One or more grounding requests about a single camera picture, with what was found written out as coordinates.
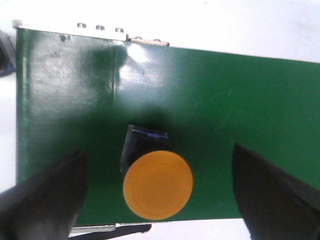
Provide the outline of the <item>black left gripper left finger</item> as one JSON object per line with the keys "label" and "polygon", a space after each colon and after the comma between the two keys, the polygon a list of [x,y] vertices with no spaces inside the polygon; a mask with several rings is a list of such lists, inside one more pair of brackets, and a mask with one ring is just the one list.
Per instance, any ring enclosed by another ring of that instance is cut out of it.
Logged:
{"label": "black left gripper left finger", "polygon": [[87,190],[87,155],[72,151],[0,194],[0,238],[68,239]]}

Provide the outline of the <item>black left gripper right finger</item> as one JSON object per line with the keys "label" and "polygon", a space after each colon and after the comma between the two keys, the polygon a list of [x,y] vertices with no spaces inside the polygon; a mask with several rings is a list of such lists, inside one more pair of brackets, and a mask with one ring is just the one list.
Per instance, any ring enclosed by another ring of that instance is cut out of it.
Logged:
{"label": "black left gripper right finger", "polygon": [[252,240],[318,240],[320,191],[254,151],[233,147],[232,188]]}

